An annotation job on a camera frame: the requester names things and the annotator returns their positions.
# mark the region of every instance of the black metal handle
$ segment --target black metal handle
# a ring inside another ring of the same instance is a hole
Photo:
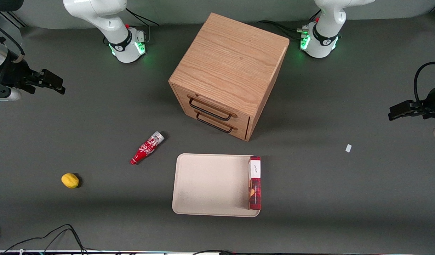
[[[218,127],[218,126],[214,126],[213,124],[211,124],[211,123],[209,123],[209,122],[206,122],[206,121],[204,121],[204,120],[202,120],[202,119],[199,119],[199,117],[198,116],[200,116],[200,113],[197,113],[197,117],[196,117],[196,119],[198,120],[198,121],[200,121],[200,122],[202,122],[202,123],[205,123],[206,125],[208,125],[208,126],[212,126],[213,128],[215,128],[215,129],[219,129],[220,131],[222,131],[222,132],[224,132],[224,133],[230,133],[232,130],[233,130],[233,127],[231,127],[230,126],[230,129],[229,130],[225,130],[225,129],[221,129],[220,127]]]
[[[229,114],[227,118],[223,118],[223,117],[221,117],[221,116],[219,116],[219,115],[215,115],[214,113],[208,112],[208,111],[206,111],[205,109],[202,109],[202,108],[200,108],[200,107],[198,107],[198,106],[196,106],[196,105],[193,105],[193,104],[192,104],[192,101],[193,101],[193,100],[194,100],[194,99],[193,99],[192,97],[191,97],[190,100],[189,100],[189,105],[190,105],[192,108],[197,109],[197,110],[199,110],[199,111],[201,111],[201,112],[203,112],[203,113],[206,113],[206,114],[208,114],[208,115],[211,115],[211,116],[213,116],[214,118],[217,118],[217,119],[222,120],[222,121],[228,121],[228,120],[230,119],[230,117],[231,117],[231,114]]]

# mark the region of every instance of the yellow lemon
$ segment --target yellow lemon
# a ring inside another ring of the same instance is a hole
[[[79,178],[72,173],[66,173],[62,176],[62,182],[66,187],[74,189],[79,185]]]

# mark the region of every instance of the wooden drawer unit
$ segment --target wooden drawer unit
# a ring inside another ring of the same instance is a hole
[[[169,84],[186,115],[248,141],[289,42],[211,13]]]

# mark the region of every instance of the gray table surface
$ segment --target gray table surface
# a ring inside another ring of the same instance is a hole
[[[325,59],[291,42],[250,142],[187,117],[167,83],[200,27],[153,27],[131,64],[97,29],[23,31],[31,68],[58,74],[67,91],[0,104],[0,249],[70,223],[103,250],[435,254],[435,120],[387,118],[413,99],[417,68],[435,61],[435,15],[348,21]],[[419,83],[424,97],[435,67]],[[156,130],[169,139],[130,165]],[[260,215],[175,214],[181,153],[261,155]],[[67,172],[83,187],[64,187]],[[51,248],[77,246],[66,234]]]

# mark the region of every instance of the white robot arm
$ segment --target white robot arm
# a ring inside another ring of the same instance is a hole
[[[303,26],[308,33],[301,43],[304,50],[314,58],[324,58],[335,48],[338,40],[338,32],[347,20],[347,14],[343,8],[366,5],[375,0],[315,0],[316,6],[321,9],[318,22]]]
[[[127,28],[117,13],[126,0],[63,0],[68,13],[96,26],[109,41],[112,54],[122,63],[131,63],[145,54],[145,34]]]

